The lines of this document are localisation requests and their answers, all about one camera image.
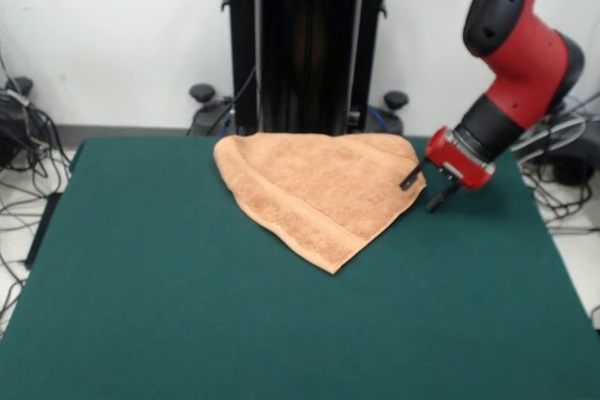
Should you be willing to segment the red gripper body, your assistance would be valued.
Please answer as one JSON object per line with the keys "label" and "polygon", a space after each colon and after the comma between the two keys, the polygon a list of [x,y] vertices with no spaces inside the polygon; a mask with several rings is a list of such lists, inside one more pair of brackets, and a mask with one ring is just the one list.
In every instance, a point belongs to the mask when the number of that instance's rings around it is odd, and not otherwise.
{"label": "red gripper body", "polygon": [[486,185],[496,171],[496,165],[475,156],[454,131],[439,129],[426,146],[426,159],[436,167],[449,172],[463,187],[470,190]]}

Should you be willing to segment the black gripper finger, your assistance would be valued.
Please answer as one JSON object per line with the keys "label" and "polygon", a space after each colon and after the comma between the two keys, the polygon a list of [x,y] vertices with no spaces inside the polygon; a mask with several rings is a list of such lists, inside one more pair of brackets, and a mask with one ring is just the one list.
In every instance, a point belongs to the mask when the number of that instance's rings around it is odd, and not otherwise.
{"label": "black gripper finger", "polygon": [[459,189],[460,183],[458,182],[454,182],[451,185],[449,185],[444,191],[441,191],[427,203],[427,212],[434,213],[439,207],[441,207],[446,201],[448,201]]}
{"label": "black gripper finger", "polygon": [[424,157],[420,160],[411,172],[400,182],[399,187],[402,191],[409,191],[417,183],[426,182],[424,169],[430,164],[430,160]]}

